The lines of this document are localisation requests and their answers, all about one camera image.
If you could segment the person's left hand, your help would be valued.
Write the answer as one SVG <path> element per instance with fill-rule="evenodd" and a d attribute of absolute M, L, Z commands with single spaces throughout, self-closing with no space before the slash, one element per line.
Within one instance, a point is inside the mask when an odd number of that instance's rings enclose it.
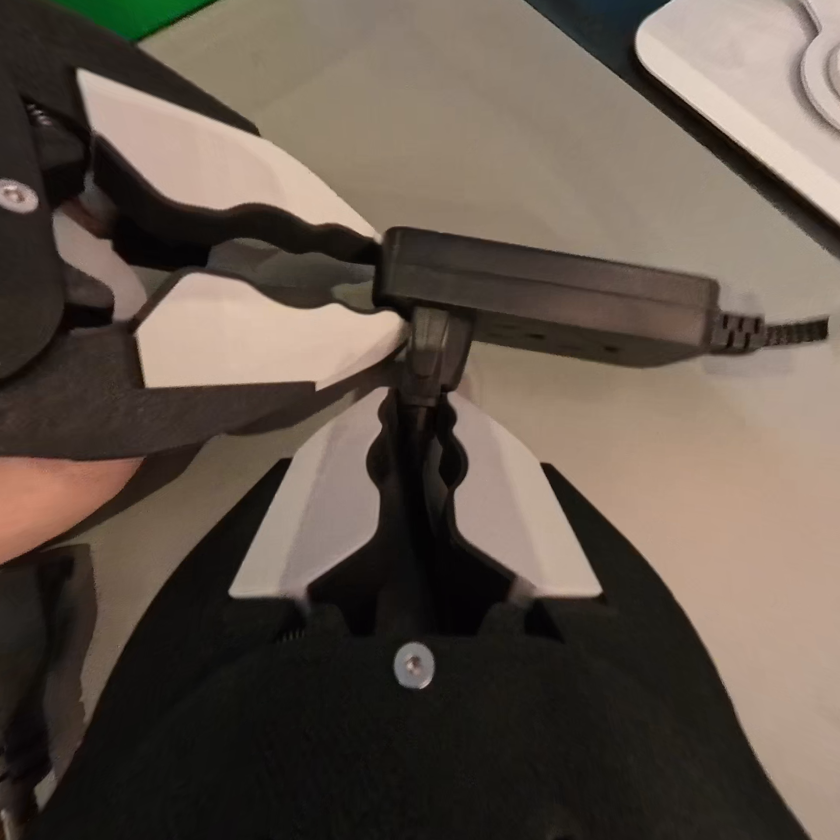
<path fill-rule="evenodd" d="M 1 563 L 72 529 L 125 488 L 142 458 L 1 458 Z"/>

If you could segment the black power strip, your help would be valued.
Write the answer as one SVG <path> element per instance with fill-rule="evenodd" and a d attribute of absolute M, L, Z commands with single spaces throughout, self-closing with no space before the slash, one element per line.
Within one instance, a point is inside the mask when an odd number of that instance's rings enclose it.
<path fill-rule="evenodd" d="M 770 323 L 725 311 L 717 281 L 412 227 L 386 232 L 374 300 L 406 315 L 413 347 L 441 335 L 634 369 L 828 340 L 828 317 Z"/>

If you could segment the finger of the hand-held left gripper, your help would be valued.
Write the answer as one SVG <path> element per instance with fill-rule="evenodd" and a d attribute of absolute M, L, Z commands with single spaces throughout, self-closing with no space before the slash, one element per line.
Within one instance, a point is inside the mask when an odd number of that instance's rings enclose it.
<path fill-rule="evenodd" d="M 190 271 L 133 335 L 148 388 L 310 383 L 320 391 L 398 351 L 407 323 L 393 310 L 339 302 L 292 307 L 245 280 Z"/>
<path fill-rule="evenodd" d="M 204 266 L 236 239 L 373 266 L 382 238 L 318 174 L 263 137 L 90 70 L 76 72 L 92 180 L 133 266 Z"/>

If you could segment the green plastic bin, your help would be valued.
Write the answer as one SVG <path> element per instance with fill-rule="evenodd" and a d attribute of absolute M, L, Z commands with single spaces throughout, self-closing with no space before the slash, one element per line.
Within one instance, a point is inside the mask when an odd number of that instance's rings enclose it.
<path fill-rule="evenodd" d="M 140 41 L 197 14 L 217 1 L 131 1 L 125 37 Z"/>

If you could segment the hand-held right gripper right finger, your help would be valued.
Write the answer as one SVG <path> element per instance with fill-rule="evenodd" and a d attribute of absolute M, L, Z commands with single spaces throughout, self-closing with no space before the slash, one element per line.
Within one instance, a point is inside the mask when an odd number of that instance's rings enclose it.
<path fill-rule="evenodd" d="M 448 397 L 466 460 L 453 491 L 455 531 L 512 577 L 514 599 L 595 599 L 595 575 L 537 457 L 458 393 Z"/>

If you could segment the document holder with white base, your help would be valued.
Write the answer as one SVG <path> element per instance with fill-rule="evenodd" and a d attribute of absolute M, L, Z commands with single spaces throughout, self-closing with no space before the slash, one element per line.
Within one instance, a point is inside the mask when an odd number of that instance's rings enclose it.
<path fill-rule="evenodd" d="M 838 1 L 668 2 L 634 48 L 652 77 L 838 223 Z"/>

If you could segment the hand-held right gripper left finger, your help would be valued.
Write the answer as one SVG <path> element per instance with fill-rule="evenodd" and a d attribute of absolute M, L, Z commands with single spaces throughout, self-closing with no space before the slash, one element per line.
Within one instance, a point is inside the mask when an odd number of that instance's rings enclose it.
<path fill-rule="evenodd" d="M 228 589 L 231 598 L 308 602 L 316 581 L 373 540 L 381 495 L 367 459 L 389 394 L 375 388 L 300 446 Z"/>

